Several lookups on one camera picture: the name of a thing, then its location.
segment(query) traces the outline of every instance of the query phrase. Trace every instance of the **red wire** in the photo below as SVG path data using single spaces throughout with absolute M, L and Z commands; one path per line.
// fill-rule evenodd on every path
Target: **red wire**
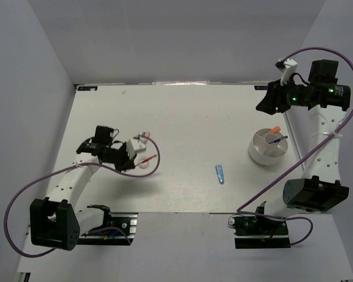
M 145 159 L 145 160 L 142 160 L 141 162 L 139 162 L 139 163 L 136 164 L 135 166 L 138 166 L 138 165 L 140 165 L 140 164 L 142 164 L 142 163 L 146 163 L 146 162 L 150 161 L 151 159 L 154 159 L 155 157 L 157 157 L 157 155 L 153 155 L 153 156 L 151 156 L 151 157 L 149 157 L 149 158 L 147 158 L 147 159 Z

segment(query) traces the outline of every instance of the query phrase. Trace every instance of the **small blue tool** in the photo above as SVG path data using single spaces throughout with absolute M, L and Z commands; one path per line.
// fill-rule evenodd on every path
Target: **small blue tool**
M 268 143 L 268 144 L 277 143 L 277 142 L 280 142 L 281 140 L 284 140 L 287 138 L 288 138 L 287 136 L 283 136 L 283 137 L 280 137 L 279 139 L 273 140 L 271 143 Z
M 225 183 L 224 171 L 222 170 L 222 166 L 220 164 L 216 165 L 216 173 L 218 177 L 218 182 L 220 184 L 224 184 Z

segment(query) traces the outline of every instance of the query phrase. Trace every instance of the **cable tie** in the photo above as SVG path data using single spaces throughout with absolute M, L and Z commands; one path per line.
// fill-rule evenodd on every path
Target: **cable tie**
M 315 136 L 320 135 L 320 134 L 327 135 L 327 136 L 333 134 L 334 138 L 342 138 L 342 134 L 341 133 L 336 133 L 336 132 L 319 132 L 319 133 L 311 135 L 310 138 L 315 137 Z

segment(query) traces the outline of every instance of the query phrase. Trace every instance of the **orange object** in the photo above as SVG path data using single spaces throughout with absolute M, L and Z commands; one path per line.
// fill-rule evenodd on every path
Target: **orange object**
M 281 127 L 276 126 L 276 127 L 272 128 L 268 133 L 276 134 L 280 130 L 281 130 Z

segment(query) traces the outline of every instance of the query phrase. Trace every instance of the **white cup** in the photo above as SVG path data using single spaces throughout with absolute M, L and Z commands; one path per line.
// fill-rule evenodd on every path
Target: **white cup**
M 281 132 L 276 134 L 269 133 L 270 130 L 270 128 L 258 130 L 248 146 L 248 152 L 252 159 L 264 166 L 275 165 L 288 151 L 288 142 L 286 139 L 277 143 L 271 143 L 284 135 Z

